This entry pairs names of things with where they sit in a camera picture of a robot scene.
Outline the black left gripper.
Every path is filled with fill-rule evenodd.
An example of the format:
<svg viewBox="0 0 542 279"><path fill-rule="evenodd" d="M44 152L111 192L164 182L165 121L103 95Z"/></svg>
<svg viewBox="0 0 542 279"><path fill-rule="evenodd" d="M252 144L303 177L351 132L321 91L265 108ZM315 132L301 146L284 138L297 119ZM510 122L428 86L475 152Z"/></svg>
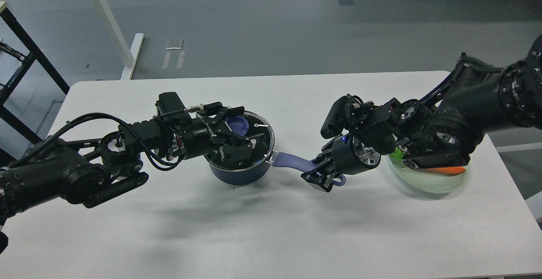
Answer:
<svg viewBox="0 0 542 279"><path fill-rule="evenodd" d="M183 144L183 159L188 160L197 156L207 155L218 149L223 164L242 162L256 163L264 156L259 152L261 142L265 139L263 133L242 139L232 139L220 133L229 128L225 120L237 117L245 112L245 107L225 107L221 102L203 104L199 114L191 120L191 124L180 129L180 140Z"/></svg>

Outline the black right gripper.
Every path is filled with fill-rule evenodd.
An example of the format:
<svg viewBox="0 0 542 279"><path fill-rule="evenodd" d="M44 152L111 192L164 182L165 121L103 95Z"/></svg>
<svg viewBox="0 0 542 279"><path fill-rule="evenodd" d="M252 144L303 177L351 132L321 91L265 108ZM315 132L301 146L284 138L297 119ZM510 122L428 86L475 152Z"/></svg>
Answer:
<svg viewBox="0 0 542 279"><path fill-rule="evenodd" d="M316 190L331 192L333 186L344 185L344 175L356 175L375 169L381 154L365 146L358 138L340 135L329 140L311 161L301 163L301 178Z"/></svg>

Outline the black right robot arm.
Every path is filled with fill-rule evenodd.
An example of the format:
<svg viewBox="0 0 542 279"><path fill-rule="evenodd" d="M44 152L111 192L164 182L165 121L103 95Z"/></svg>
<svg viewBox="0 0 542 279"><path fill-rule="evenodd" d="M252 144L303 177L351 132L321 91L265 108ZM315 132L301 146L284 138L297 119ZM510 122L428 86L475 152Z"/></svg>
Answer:
<svg viewBox="0 0 542 279"><path fill-rule="evenodd" d="M376 105L356 95L340 97L320 130L328 142L302 179L330 192L336 178L375 169L395 150L409 169L465 166L486 133L541 128L541 50L538 37L524 59L505 67L462 53L421 99Z"/></svg>

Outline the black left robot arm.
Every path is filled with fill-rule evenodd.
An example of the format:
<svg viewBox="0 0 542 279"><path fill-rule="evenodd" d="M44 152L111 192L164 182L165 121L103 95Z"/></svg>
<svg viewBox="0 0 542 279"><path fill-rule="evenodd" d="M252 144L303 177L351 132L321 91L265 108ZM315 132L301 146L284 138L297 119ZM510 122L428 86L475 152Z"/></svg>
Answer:
<svg viewBox="0 0 542 279"><path fill-rule="evenodd" d="M159 171L170 171L188 159L217 152L227 163L244 163L265 134L238 128L244 107L221 102L186 107L174 92L159 95L157 115L136 123L110 114L83 114L25 155L1 169L1 225L8 218L58 197L93 208L141 187L149 175L142 171L145 155ZM75 127L99 119L118 123L102 138L66 141Z"/></svg>

